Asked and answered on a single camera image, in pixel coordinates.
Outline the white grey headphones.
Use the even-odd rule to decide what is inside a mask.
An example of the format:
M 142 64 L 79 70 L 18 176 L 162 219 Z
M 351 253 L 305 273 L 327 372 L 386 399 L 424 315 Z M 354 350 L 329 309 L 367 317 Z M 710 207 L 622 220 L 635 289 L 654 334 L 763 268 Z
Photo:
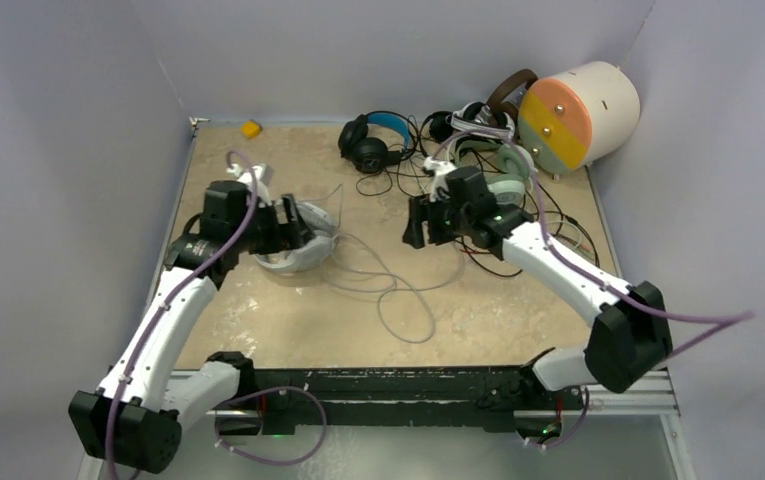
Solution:
M 265 270 L 276 274 L 304 272 L 318 267 L 332 254 L 338 221 L 326 210 L 307 201 L 298 202 L 296 208 L 312 237 L 303 246 L 279 255 L 254 255 Z

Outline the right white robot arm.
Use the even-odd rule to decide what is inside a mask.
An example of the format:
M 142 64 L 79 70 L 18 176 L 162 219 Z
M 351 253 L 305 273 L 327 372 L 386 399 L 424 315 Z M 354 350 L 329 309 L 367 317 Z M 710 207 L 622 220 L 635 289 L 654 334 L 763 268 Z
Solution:
M 542 407 L 559 390 L 600 385 L 623 393 L 673 351 L 661 291 L 631 285 L 589 263 L 520 207 L 501 204 L 480 169 L 429 158 L 428 193 L 410 199 L 404 243 L 415 249 L 469 239 L 538 279 L 590 328 L 586 344 L 549 349 L 524 367 L 522 399 Z

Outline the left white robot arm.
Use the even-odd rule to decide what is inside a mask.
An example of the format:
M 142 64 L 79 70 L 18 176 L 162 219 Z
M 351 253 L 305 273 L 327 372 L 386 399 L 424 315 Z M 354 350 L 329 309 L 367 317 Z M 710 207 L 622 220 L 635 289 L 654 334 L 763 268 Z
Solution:
M 185 430 L 225 402 L 255 399 L 250 359 L 218 352 L 178 384 L 170 378 L 193 326 L 244 253 L 273 254 L 306 245 L 313 233 L 291 194 L 269 199 L 263 184 L 212 182 L 200 213 L 169 246 L 159 287 L 121 358 L 92 392 L 78 391 L 68 414 L 86 454 L 158 474 Z

